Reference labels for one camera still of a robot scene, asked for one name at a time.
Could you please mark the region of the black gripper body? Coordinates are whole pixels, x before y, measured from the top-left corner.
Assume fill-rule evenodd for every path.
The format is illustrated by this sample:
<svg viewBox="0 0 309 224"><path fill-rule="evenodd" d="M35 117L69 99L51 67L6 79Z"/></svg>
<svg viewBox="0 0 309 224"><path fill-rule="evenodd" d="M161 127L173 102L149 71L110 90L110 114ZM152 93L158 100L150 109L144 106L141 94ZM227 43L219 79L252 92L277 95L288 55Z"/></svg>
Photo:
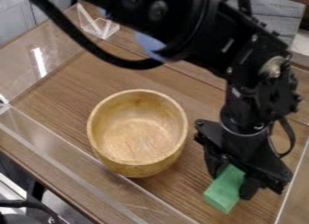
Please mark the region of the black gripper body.
<svg viewBox="0 0 309 224"><path fill-rule="evenodd" d="M194 128L194 141L204 148L213 146L229 158L228 166L233 164L245 172L244 180L255 177L261 181L260 189L268 188L276 194L284 192L293 177L291 168L283 161L295 147L291 126L287 129L291 148L284 153L276 150L271 139L273 126L264 127L249 135L233 132L219 122L197 119Z"/></svg>

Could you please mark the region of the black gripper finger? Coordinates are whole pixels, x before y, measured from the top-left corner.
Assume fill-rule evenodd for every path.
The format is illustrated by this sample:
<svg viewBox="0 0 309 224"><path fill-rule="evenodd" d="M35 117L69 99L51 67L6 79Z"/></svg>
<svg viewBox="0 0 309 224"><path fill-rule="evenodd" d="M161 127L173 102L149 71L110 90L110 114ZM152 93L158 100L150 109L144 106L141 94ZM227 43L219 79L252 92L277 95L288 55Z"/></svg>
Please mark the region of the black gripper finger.
<svg viewBox="0 0 309 224"><path fill-rule="evenodd" d="M257 194L261 187L261 181L255 177L247 177L240 188L240 196L244 200L249 201Z"/></svg>
<svg viewBox="0 0 309 224"><path fill-rule="evenodd" d="M204 148L204 159L210 176L217 178L228 167L229 158L213 146L206 146Z"/></svg>

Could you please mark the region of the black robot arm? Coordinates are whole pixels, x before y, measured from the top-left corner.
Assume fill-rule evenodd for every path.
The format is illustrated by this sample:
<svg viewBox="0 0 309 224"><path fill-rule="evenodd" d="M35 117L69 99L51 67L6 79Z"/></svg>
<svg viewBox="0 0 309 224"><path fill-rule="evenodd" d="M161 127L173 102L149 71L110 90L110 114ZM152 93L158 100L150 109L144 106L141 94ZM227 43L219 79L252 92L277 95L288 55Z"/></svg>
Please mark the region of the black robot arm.
<svg viewBox="0 0 309 224"><path fill-rule="evenodd" d="M30 1L98 59L130 70L188 61L228 82L220 120L194 123L208 171L215 178L231 166L243 171L237 194L245 200L263 189L283 193L293 173L272 133L275 126L293 131L287 117L303 97L289 46L253 16L252 0L83 0L113 22L160 42L150 57L136 61L101 49L50 0Z"/></svg>

